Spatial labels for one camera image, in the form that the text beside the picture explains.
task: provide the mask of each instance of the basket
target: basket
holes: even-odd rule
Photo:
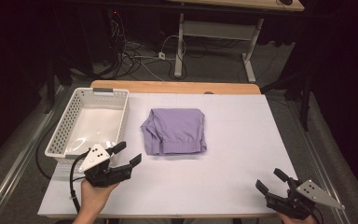
[[[45,154],[58,162],[73,162],[90,147],[113,147],[123,139],[129,113],[127,90],[75,89]]]

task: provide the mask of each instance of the white table surface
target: white table surface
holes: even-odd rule
[[[112,192],[101,217],[265,217],[274,211],[255,188],[286,196],[273,174],[296,173],[264,95],[130,93],[124,140],[117,165],[143,153],[130,180]],[[152,108],[198,108],[205,114],[208,151],[195,155],[147,156],[140,126]],[[69,200],[70,164],[58,164],[38,215],[74,217]],[[80,199],[80,181],[74,186]]]

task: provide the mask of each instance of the person's right hand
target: person's right hand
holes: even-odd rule
[[[306,217],[304,220],[292,219],[282,213],[278,213],[284,224],[316,224],[316,220],[312,216]]]

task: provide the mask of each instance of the lavender fabric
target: lavender fabric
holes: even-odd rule
[[[198,109],[156,108],[141,129],[147,155],[206,151],[204,114]]]

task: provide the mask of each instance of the purple garment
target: purple garment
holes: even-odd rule
[[[206,151],[204,114],[198,109],[152,109],[141,128],[147,155]]]

